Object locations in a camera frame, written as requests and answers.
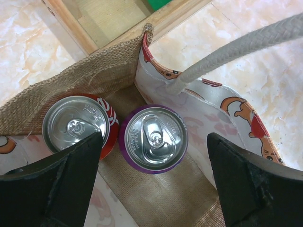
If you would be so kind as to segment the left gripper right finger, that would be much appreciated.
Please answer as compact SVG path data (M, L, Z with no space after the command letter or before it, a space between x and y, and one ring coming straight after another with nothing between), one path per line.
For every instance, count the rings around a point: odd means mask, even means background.
M301 227L303 173L207 136L214 181L228 227Z

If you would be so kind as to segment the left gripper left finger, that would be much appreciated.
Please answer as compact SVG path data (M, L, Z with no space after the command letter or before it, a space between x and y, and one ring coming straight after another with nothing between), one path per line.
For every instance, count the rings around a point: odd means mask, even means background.
M82 227L93 191L103 137L78 143L0 177L2 227Z

